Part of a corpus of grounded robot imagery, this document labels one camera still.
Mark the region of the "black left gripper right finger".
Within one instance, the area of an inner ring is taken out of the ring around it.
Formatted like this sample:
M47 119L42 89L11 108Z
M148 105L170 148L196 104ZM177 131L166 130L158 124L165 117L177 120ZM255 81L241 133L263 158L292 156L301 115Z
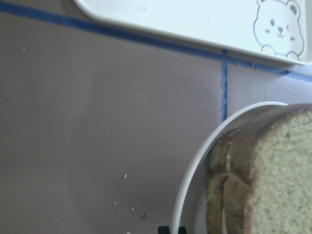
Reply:
M179 227L178 234L187 234L187 229L185 227Z

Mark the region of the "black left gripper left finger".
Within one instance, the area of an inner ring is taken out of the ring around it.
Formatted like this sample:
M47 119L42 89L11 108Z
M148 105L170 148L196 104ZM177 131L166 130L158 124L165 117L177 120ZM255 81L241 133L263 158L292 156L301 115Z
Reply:
M157 230L158 234L170 234L169 226L159 226Z

